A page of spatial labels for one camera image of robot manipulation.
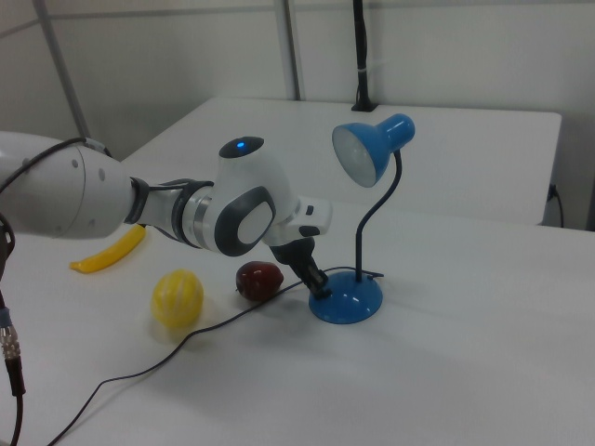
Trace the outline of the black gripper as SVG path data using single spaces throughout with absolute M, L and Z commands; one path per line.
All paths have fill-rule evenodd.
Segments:
M 313 259 L 314 247 L 314 239 L 307 237 L 284 245 L 272 246 L 271 252 L 279 263 L 291 268 L 301 280 L 304 280 L 312 298 L 323 299 L 325 296 L 330 296 L 332 291 L 327 287 L 328 276 L 323 270 L 318 269 Z

